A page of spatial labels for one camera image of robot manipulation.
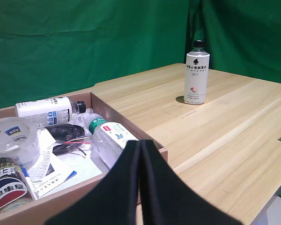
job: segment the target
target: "red wire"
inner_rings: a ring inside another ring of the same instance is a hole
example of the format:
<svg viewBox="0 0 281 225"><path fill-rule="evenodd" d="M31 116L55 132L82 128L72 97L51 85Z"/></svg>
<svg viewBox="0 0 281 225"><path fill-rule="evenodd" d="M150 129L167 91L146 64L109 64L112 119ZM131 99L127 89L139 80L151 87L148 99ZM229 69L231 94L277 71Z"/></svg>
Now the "red wire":
<svg viewBox="0 0 281 225"><path fill-rule="evenodd" d="M72 144L72 143L91 144L92 142L65 142L63 144Z"/></svg>

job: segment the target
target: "paper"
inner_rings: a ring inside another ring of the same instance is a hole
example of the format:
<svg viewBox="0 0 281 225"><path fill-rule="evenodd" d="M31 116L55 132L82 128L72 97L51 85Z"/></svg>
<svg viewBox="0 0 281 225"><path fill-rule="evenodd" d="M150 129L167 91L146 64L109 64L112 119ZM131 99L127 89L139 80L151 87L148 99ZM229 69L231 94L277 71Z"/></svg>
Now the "paper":
<svg viewBox="0 0 281 225"><path fill-rule="evenodd" d="M81 151L77 150L65 155L58 156L58 158L62 160L64 165L72 168L77 172L77 174L71 179L60 184L49 193L45 194L44 197L102 174L101 170L90 158L91 150L89 144L81 145L80 149L84 150L87 155L85 156Z"/></svg>
<svg viewBox="0 0 281 225"><path fill-rule="evenodd" d="M55 139L46 128L37 130L40 156L37 162L28 170L28 174L33 182L41 182L45 177L50 164L50 153L53 151Z"/></svg>
<svg viewBox="0 0 281 225"><path fill-rule="evenodd" d="M57 156L53 153L50 154L50 165L46 176L42 182L34 182L34 188L38 196L44 197L44 195L57 186L65 182L65 180L76 174L73 169L65 165Z"/></svg>

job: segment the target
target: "cardboard box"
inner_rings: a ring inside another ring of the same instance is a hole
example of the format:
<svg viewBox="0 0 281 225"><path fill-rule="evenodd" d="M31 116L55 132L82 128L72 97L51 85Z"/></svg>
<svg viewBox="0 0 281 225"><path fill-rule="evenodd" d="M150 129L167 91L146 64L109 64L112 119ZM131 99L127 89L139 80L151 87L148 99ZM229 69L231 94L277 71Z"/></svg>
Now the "cardboard box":
<svg viewBox="0 0 281 225"><path fill-rule="evenodd" d="M107 121L121 123L138 139L153 139L139 127L133 124L130 120L125 118L119 112L102 101L99 97L89 91L80 94L69 95L67 97L69 97L72 101L84 101L87 108L93 108L94 113L102 115L102 117ZM0 109L0 118L9 116L15 116L15 109L13 107ZM154 142L163 158L167 160L167 150L156 140L154 140ZM66 209L68 206L86 195L100 182L104 175L105 174L98 175L82 183L54 193L48 197L41 198L24 206L2 213L0 214L0 225L42 225L48 218Z"/></svg>

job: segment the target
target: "tape roll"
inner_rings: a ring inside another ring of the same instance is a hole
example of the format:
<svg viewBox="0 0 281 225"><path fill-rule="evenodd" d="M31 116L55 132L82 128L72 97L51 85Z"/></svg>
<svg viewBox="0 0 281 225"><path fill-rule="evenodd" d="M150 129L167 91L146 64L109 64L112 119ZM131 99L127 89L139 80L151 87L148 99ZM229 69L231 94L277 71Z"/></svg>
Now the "tape roll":
<svg viewBox="0 0 281 225"><path fill-rule="evenodd" d="M12 158L29 169L39 154L37 129L30 120L20 117L0 119L0 158Z"/></svg>

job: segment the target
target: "receipt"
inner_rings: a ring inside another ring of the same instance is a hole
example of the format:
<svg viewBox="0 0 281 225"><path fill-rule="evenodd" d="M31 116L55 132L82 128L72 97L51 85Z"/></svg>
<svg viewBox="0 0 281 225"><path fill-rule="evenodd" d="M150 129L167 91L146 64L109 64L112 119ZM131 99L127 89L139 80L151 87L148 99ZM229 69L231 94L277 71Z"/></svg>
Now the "receipt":
<svg viewBox="0 0 281 225"><path fill-rule="evenodd" d="M37 130L40 156L37 162L28 170L32 182L41 182L50 165L50 153L53 151L55 139L46 128Z"/></svg>

